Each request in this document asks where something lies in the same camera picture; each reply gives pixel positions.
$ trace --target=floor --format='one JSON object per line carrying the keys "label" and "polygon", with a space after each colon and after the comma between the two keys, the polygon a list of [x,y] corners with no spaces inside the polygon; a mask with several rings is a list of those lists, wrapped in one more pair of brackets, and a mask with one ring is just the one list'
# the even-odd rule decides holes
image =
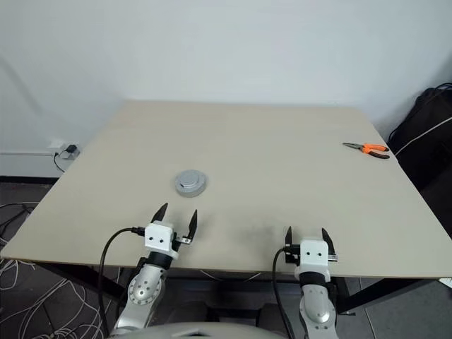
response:
{"label": "floor", "polygon": [[[0,184],[0,205],[18,201],[40,201],[51,188],[49,185],[36,184]],[[0,209],[0,222],[15,215],[20,208]],[[25,216],[11,223],[3,238],[12,238],[20,227]],[[86,291],[85,302],[82,304],[83,288],[77,284],[66,282],[56,292],[50,295],[43,306],[29,309],[16,316],[9,317],[15,312],[32,306],[50,287],[61,281],[61,277],[50,273],[38,266],[18,264],[18,277],[15,287],[0,291],[0,337],[2,338],[50,338],[53,332],[59,333],[55,338],[101,338],[97,333],[98,318],[95,319],[97,308],[96,295]],[[117,276],[116,268],[109,268],[106,275],[111,278]],[[16,276],[15,268],[6,270],[0,277],[0,286],[12,286]],[[126,272],[121,275],[120,282],[124,283]],[[362,279],[363,287],[376,280]],[[350,293],[359,290],[357,278],[348,278],[347,286]],[[259,308],[265,302],[274,302],[273,293],[267,292],[221,292],[213,280],[211,288],[193,288],[168,282],[167,292],[163,299],[155,323],[164,323],[171,310],[177,305],[189,301],[203,300],[210,307],[243,307],[247,309]],[[282,302],[292,322],[292,327],[298,339],[304,337],[298,319],[299,294],[293,292],[282,293]],[[109,309],[109,324],[114,323],[114,303]],[[354,316],[339,316],[337,332],[339,338],[372,339],[374,335],[363,308],[355,309]],[[432,282],[409,293],[367,308],[376,338],[452,338],[452,290],[439,282]],[[246,320],[225,319],[234,322]]]}

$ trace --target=white wall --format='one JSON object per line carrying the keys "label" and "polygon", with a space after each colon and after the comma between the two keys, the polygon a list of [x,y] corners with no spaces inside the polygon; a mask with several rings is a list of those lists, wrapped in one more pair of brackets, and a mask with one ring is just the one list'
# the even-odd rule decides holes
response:
{"label": "white wall", "polygon": [[83,145],[125,98],[351,105],[387,137],[452,79],[451,42],[450,0],[0,0],[0,152]]}

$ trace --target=wooden tabletop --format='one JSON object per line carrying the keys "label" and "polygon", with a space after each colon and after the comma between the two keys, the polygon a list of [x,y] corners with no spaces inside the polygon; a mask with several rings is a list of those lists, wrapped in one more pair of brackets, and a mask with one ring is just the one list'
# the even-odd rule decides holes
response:
{"label": "wooden tabletop", "polygon": [[[342,145],[384,144],[356,109],[130,101],[53,186],[1,255],[97,264],[123,227],[165,221],[198,231],[173,267],[270,271],[292,226],[294,242],[324,227],[333,275],[452,276],[452,241],[390,153],[381,160]],[[184,198],[183,170],[206,190]],[[106,263],[135,266],[143,238],[120,235]],[[280,259],[278,270],[292,272]]]}

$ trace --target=table leg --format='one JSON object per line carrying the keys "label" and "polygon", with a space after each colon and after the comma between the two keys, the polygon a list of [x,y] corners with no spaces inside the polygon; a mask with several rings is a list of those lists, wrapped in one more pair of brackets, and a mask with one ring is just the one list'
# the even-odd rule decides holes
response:
{"label": "table leg", "polygon": [[[49,270],[63,278],[69,279],[81,286],[84,286],[94,292],[97,292],[97,271],[89,266],[70,265],[65,263],[36,263],[37,265]],[[124,287],[116,284],[113,280],[106,277],[102,281],[104,296],[118,301]]]}
{"label": "table leg", "polygon": [[426,285],[430,279],[386,278],[350,296],[339,296],[337,312],[343,313],[359,306],[370,306]]}

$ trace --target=baseboard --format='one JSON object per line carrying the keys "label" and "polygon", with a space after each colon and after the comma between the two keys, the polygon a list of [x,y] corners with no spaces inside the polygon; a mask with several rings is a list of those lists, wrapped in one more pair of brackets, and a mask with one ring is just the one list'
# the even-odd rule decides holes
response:
{"label": "baseboard", "polygon": [[0,175],[0,182],[13,182],[19,184],[44,184],[53,185],[59,178],[46,177],[10,177],[8,175]]}

